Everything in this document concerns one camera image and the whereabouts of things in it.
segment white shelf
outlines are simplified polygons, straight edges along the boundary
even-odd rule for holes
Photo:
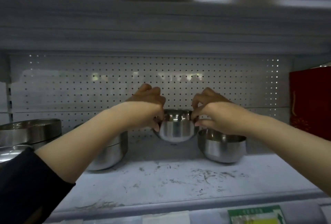
[[[57,211],[189,201],[317,189],[275,154],[245,156],[234,165],[204,158],[129,161],[85,172]]]

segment black sleeve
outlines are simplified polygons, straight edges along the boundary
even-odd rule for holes
[[[22,224],[40,209],[43,223],[74,185],[27,148],[0,171],[0,223]]]

